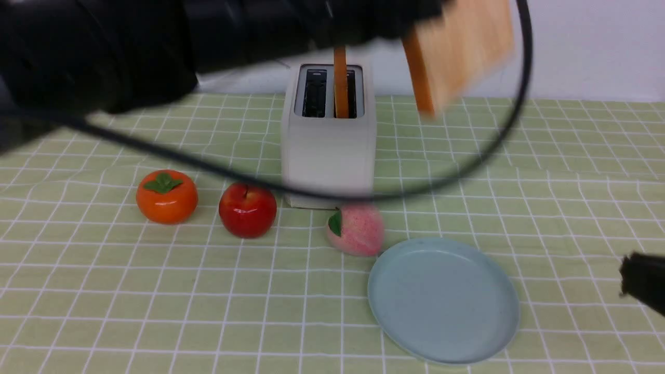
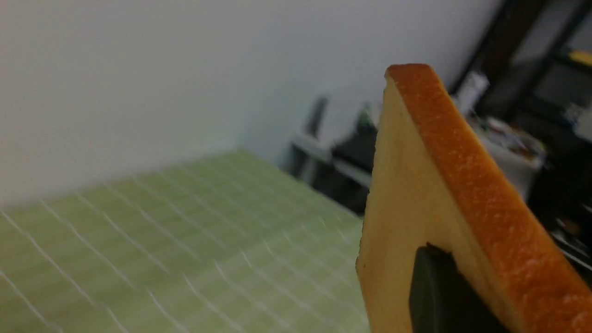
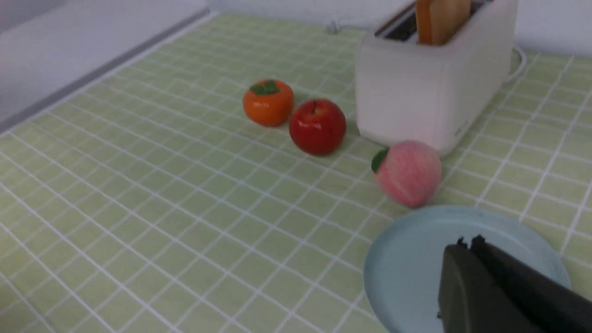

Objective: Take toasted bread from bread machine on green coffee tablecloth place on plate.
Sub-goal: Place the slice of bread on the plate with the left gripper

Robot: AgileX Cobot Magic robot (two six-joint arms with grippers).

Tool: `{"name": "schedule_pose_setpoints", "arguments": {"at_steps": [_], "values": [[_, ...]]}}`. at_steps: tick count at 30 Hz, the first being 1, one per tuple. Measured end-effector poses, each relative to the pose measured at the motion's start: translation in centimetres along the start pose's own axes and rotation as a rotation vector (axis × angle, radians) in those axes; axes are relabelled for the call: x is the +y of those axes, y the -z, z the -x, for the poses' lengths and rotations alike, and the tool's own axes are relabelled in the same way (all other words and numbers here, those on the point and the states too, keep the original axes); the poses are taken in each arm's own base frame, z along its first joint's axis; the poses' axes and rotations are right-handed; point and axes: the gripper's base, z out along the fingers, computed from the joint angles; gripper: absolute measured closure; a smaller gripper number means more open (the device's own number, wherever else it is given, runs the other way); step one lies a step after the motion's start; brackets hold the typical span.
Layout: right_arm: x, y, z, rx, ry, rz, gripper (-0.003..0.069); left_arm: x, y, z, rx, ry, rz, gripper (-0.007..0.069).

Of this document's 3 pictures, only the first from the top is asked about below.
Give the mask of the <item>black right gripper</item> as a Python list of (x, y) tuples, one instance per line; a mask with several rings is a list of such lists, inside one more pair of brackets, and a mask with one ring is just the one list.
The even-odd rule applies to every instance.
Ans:
[(664, 316), (664, 256), (633, 252), (619, 268), (620, 296), (630, 296)]

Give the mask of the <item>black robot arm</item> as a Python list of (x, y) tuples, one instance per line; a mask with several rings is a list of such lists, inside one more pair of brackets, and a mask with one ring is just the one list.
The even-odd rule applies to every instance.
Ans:
[(383, 194), (326, 193), (276, 184), (91, 125), (187, 97), (198, 74), (246, 67), (309, 50), (414, 36), (453, 24), (454, 1), (2, 1), (2, 154), (67, 127), (264, 189), (322, 201), (366, 203), (445, 190), (480, 170), (512, 134), (534, 70), (529, 3), (517, 1), (522, 73), (496, 137), (456, 172)]

